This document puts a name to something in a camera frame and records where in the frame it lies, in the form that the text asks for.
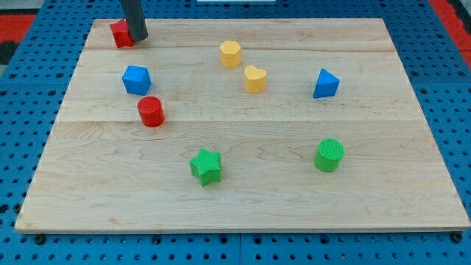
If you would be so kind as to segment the grey cylindrical robot arm rod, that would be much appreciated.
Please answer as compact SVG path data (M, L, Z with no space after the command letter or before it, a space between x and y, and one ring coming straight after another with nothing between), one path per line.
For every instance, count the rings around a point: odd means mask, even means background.
M140 0L120 0L130 36L134 41L148 38L148 30Z

